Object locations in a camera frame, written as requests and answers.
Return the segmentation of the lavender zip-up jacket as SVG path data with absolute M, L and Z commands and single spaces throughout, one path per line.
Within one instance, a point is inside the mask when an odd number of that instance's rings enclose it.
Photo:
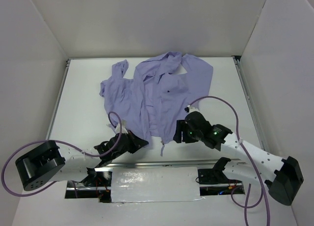
M 185 108 L 209 94 L 213 66 L 190 54 L 170 51 L 139 63 L 126 79 L 127 60 L 112 65 L 111 77 L 100 83 L 107 113 L 115 112 L 137 137 L 164 145 L 173 140 Z

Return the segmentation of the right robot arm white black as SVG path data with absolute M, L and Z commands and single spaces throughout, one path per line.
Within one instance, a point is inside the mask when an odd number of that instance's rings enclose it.
M 173 137 L 176 143 L 202 142 L 221 153 L 214 165 L 213 176 L 218 182 L 236 179 L 268 188 L 277 202 L 290 206 L 304 182 L 299 162 L 284 159 L 241 140 L 229 128 L 211 125 L 199 111 L 188 113 L 176 122 Z

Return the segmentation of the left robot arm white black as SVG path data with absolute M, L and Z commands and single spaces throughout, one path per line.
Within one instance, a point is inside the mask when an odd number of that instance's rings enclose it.
M 25 191 L 34 191 L 50 181 L 74 180 L 91 186 L 96 181 L 96 168 L 107 166 L 127 152 L 134 154 L 149 142 L 128 130 L 96 145 L 96 153 L 91 155 L 71 149 L 62 153 L 58 144 L 47 140 L 16 159 Z

